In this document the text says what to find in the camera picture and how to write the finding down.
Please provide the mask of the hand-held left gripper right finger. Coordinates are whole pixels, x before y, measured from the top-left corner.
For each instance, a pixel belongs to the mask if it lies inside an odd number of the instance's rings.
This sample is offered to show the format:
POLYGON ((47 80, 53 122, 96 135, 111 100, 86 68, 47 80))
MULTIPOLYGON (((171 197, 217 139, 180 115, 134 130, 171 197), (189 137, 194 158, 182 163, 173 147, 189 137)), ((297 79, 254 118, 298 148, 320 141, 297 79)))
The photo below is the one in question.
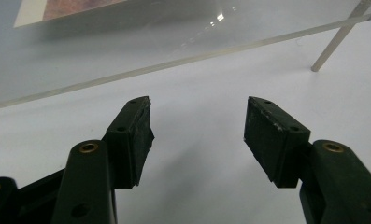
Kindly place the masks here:
POLYGON ((307 224, 371 224, 371 173, 349 147, 309 137, 273 102, 248 98, 244 141, 276 187, 302 184, 307 224))

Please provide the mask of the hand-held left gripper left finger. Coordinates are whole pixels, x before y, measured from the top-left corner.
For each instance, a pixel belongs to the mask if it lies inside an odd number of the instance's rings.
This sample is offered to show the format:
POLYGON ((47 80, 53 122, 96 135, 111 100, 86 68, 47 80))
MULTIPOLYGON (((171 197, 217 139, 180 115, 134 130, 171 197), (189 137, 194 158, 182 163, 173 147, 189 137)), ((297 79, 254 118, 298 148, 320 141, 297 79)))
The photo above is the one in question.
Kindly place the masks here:
POLYGON ((71 149, 50 224, 117 224, 115 190, 139 184, 153 139, 150 98, 128 101, 102 139, 71 149))

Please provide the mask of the clear acrylic photo frame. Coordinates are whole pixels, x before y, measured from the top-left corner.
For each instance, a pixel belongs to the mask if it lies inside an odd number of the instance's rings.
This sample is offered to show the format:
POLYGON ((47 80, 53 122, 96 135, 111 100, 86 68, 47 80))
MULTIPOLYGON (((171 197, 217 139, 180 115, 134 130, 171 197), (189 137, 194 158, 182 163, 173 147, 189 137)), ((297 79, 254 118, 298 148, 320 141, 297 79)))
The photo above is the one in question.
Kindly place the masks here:
POLYGON ((14 27, 0 0, 0 108, 371 20, 371 0, 125 0, 14 27))

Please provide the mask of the reddish photo print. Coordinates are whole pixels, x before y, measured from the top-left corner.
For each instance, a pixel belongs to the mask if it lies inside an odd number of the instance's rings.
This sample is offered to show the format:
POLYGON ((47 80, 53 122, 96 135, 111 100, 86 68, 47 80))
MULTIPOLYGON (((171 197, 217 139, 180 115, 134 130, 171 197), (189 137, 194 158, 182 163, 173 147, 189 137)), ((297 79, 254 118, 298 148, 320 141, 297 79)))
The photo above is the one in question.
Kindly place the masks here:
POLYGON ((49 21, 125 0, 21 0, 14 27, 49 21))

